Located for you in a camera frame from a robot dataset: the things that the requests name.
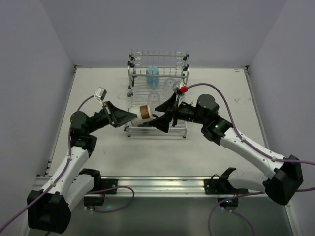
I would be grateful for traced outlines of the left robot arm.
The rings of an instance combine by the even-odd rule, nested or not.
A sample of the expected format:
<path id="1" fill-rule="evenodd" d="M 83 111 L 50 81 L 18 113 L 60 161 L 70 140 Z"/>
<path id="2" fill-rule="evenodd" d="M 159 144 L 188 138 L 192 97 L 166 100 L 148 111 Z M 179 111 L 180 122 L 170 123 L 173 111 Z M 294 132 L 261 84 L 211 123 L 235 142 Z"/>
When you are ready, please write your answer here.
<path id="1" fill-rule="evenodd" d="M 92 133 L 108 125 L 120 127 L 138 116 L 121 110 L 110 101 L 99 112 L 88 116 L 77 110 L 70 117 L 68 153 L 52 177 L 27 197 L 28 226 L 62 234 L 68 227 L 71 212 L 87 193 L 103 193 L 98 170 L 84 169 L 95 149 L 97 138 Z"/>

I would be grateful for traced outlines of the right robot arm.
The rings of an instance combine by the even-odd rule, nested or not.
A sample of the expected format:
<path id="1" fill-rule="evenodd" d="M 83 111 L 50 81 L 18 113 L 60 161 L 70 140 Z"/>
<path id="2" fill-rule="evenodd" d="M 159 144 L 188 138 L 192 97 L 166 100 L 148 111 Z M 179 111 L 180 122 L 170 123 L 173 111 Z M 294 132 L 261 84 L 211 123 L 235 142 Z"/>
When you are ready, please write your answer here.
<path id="1" fill-rule="evenodd" d="M 287 205 L 303 183 L 299 159 L 293 155 L 286 158 L 259 145 L 241 134 L 232 123 L 219 115 L 219 105 L 213 96 L 202 94 L 196 106 L 176 103 L 176 95 L 156 107 L 163 115 L 149 125 L 167 133 L 169 125 L 178 120 L 200 124 L 201 133 L 210 142 L 227 148 L 253 164 L 261 172 L 238 170 L 229 167 L 209 185 L 222 194 L 232 194 L 238 189 L 259 191 L 274 202 Z"/>

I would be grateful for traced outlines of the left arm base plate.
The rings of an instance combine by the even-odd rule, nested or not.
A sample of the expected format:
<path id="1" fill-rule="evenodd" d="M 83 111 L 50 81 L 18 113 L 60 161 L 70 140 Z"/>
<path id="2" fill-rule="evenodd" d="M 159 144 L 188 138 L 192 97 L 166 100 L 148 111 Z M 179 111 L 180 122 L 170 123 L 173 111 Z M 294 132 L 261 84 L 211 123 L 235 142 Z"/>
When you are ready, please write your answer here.
<path id="1" fill-rule="evenodd" d="M 102 178 L 97 187 L 94 187 L 91 192 L 100 191 L 105 189 L 114 188 L 118 185 L 118 179 L 115 178 Z M 101 194 L 87 194 L 83 198 L 83 204 L 87 208 L 95 208 L 96 206 L 101 206 L 104 204 L 105 196 L 107 195 L 115 195 L 117 190 L 110 190 Z"/>

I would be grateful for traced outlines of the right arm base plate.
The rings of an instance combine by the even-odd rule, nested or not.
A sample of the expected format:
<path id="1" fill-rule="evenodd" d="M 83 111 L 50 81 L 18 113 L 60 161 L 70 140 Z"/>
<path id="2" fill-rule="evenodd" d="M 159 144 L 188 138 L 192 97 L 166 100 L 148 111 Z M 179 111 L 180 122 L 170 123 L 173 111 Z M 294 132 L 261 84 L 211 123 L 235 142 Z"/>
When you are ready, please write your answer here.
<path id="1" fill-rule="evenodd" d="M 236 189 L 232 187 L 228 182 L 221 181 L 218 176 L 203 180 L 203 187 L 206 195 L 231 195 L 238 196 L 241 194 L 246 194 L 249 191 L 247 189 L 241 188 Z M 220 204 L 220 207 L 227 210 L 235 210 L 239 204 L 239 199 L 224 200 Z"/>

